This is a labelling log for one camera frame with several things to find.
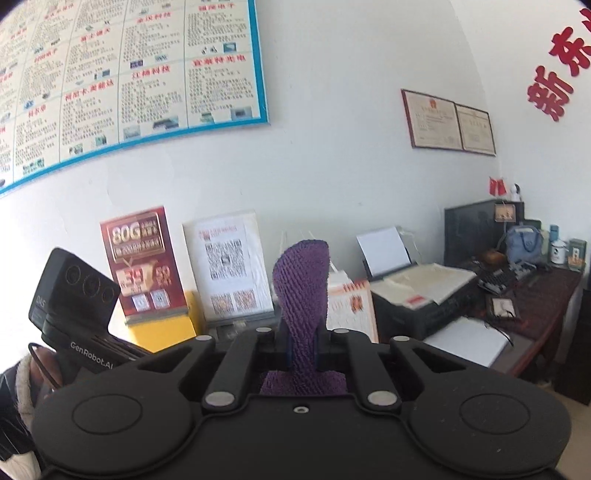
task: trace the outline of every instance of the circular cover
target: circular cover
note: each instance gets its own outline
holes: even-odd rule
[[[189,403],[165,375],[114,373],[60,389],[39,405],[33,439],[50,463],[85,475],[136,471],[187,438]]]
[[[558,400],[521,380],[482,371],[438,375],[408,422],[441,463],[495,478],[554,465],[570,437],[569,414]]]

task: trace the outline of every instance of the keyboard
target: keyboard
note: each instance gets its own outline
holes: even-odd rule
[[[537,267],[531,263],[518,262],[495,271],[481,271],[478,274],[478,286],[495,295],[503,295],[536,270]]]

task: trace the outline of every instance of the yellow box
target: yellow box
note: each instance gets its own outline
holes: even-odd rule
[[[187,315],[128,325],[133,343],[154,353],[199,335],[203,324],[199,297],[187,291],[185,298],[189,307]]]

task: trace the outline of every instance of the person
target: person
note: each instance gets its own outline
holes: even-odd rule
[[[0,376],[0,480],[37,480],[44,468],[31,436],[35,407],[54,388],[43,370],[58,386],[63,381],[55,352],[32,353]]]

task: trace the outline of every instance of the printer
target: printer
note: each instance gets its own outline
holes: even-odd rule
[[[412,262],[395,228],[358,236],[380,342],[418,340],[456,319],[478,298],[474,272]]]

